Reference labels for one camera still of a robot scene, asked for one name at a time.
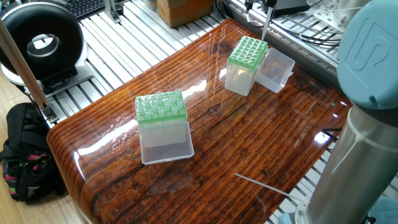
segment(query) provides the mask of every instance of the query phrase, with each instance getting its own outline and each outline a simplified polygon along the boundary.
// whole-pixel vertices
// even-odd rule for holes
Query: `keyboard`
[[[104,10],[105,2],[104,0],[72,0],[66,8],[80,21]]]

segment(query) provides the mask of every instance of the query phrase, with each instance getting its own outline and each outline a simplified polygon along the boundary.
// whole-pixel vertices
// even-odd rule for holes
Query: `black cable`
[[[218,7],[217,0],[214,1],[214,4],[216,5],[217,12],[221,15],[221,18],[226,19],[226,17],[224,16],[224,14],[221,12],[220,8]]]
[[[329,136],[334,142],[337,142],[338,138],[330,134],[329,131],[341,131],[341,130],[343,130],[343,128],[324,128],[321,130],[321,132]]]
[[[276,7],[277,0],[262,0],[264,7]]]
[[[376,222],[376,218],[369,217],[368,215],[366,215],[366,218],[361,222],[361,224],[366,224],[366,223],[375,224],[375,222]]]
[[[253,4],[254,4],[255,2],[260,2],[260,1],[258,1],[258,0],[246,0],[246,1],[245,1],[244,5],[246,6],[246,13],[247,13],[247,14],[249,13],[249,10],[252,9]],[[272,23],[273,18],[274,18],[274,15],[272,15],[271,20],[270,20],[270,23]],[[249,24],[250,26],[254,27],[254,28],[263,28],[263,27],[264,27],[264,26],[256,26],[256,25],[252,24],[252,23],[249,22],[249,21],[248,21],[248,24]],[[317,43],[317,42],[314,42],[314,41],[320,41],[320,42],[339,42],[339,41],[341,41],[341,39],[331,39],[331,40],[327,40],[327,39],[319,39],[319,38],[315,38],[315,37],[310,37],[310,36],[303,35],[303,34],[299,34],[299,35],[298,35],[297,33],[293,32],[293,31],[291,31],[291,30],[289,30],[289,29],[286,29],[286,28],[284,28],[284,27],[282,27],[282,26],[280,26],[280,25],[278,25],[278,24],[276,24],[276,23],[273,23],[273,24],[276,25],[278,28],[282,29],[283,31],[289,33],[290,35],[293,35],[293,36],[295,36],[296,38],[302,40],[303,42],[306,42],[306,43],[309,43],[309,44],[315,44],[315,45],[319,45],[319,46],[324,45],[324,46],[328,46],[328,47],[338,47],[338,46],[340,45],[340,43],[339,43],[339,44],[324,44],[324,43]]]
[[[274,23],[274,25],[277,26],[278,28],[282,29],[283,31],[287,32],[288,34],[293,35],[293,36],[295,36],[296,38],[298,38],[298,39],[300,39],[300,40],[302,40],[302,41],[304,41],[304,42],[306,42],[306,43],[316,44],[316,45],[324,45],[324,46],[329,46],[329,47],[338,47],[338,46],[340,46],[340,43],[339,43],[339,44],[323,44],[323,43],[316,43],[316,42],[312,42],[312,41],[309,41],[309,40],[305,40],[305,39],[299,37],[297,34],[295,34],[294,32],[292,32],[291,30],[288,30],[288,29],[286,29],[286,28],[284,28],[284,27],[282,27],[282,26],[280,26],[280,25],[278,25],[278,24],[276,24],[276,23]],[[324,41],[324,42],[328,42],[328,41],[341,41],[341,40],[338,40],[338,39],[333,39],[333,40],[318,39],[318,38],[314,38],[314,37],[309,37],[309,36],[307,36],[307,35],[301,35],[301,36],[302,36],[302,37],[305,37],[305,38],[309,38],[309,39],[314,39],[314,41]]]
[[[324,128],[322,131],[342,131],[343,128]]]

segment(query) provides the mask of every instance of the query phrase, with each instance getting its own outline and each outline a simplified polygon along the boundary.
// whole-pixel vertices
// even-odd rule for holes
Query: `pipette tip box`
[[[227,90],[247,96],[254,82],[275,93],[285,87],[295,62],[276,49],[267,47],[267,42],[242,36],[228,59]]]
[[[145,165],[194,155],[181,90],[136,97],[136,114]]]

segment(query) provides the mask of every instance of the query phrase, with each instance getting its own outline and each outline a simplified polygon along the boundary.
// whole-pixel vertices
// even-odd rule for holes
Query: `wooden table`
[[[289,192],[321,156],[322,128],[341,127],[349,106],[298,65],[275,94],[224,88],[242,35],[229,19],[183,50],[52,128],[48,142],[81,210],[95,223],[264,223],[284,199],[236,177]],[[195,155],[141,163],[134,99],[182,89]]]

